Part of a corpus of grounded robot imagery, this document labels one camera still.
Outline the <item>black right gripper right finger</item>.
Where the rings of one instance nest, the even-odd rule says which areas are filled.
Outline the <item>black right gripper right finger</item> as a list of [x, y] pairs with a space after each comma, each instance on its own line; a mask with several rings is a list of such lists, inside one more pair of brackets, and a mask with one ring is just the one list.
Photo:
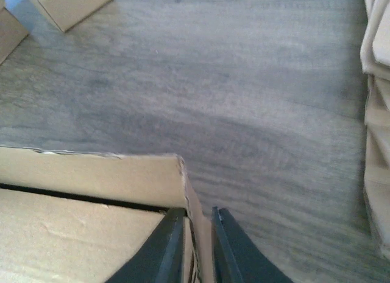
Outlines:
[[260, 252], [228, 209], [214, 207], [211, 222], [216, 282], [292, 281]]

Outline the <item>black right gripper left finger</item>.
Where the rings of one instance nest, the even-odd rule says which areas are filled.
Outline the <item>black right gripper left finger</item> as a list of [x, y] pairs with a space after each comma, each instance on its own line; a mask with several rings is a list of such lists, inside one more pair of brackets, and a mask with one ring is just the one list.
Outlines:
[[170, 209], [138, 252], [109, 283], [181, 282], [186, 210]]

